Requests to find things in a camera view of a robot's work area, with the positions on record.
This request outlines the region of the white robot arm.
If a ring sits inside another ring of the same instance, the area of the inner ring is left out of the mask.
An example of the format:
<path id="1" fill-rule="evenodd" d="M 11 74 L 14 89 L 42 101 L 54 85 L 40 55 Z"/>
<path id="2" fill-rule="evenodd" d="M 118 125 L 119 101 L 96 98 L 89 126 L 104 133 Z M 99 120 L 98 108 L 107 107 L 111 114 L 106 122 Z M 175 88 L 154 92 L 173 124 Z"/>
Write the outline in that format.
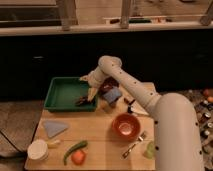
<path id="1" fill-rule="evenodd" d="M 114 78 L 153 118 L 156 171 L 205 171 L 199 122 L 193 104 L 183 95 L 160 95 L 125 72 L 122 61 L 102 56 L 98 66 L 80 79 L 98 89 Z"/>

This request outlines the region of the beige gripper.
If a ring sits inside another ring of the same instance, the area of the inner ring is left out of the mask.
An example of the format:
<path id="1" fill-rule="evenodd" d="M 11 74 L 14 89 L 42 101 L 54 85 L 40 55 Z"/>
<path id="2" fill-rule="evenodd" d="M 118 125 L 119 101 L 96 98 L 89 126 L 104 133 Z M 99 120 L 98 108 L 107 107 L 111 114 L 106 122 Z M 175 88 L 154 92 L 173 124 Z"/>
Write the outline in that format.
<path id="1" fill-rule="evenodd" d="M 81 76 L 79 78 L 80 81 L 86 81 L 91 88 L 88 89 L 88 101 L 92 101 L 96 94 L 98 93 L 98 89 L 101 85 L 101 79 L 96 74 L 95 71 L 91 71 L 88 75 Z"/>

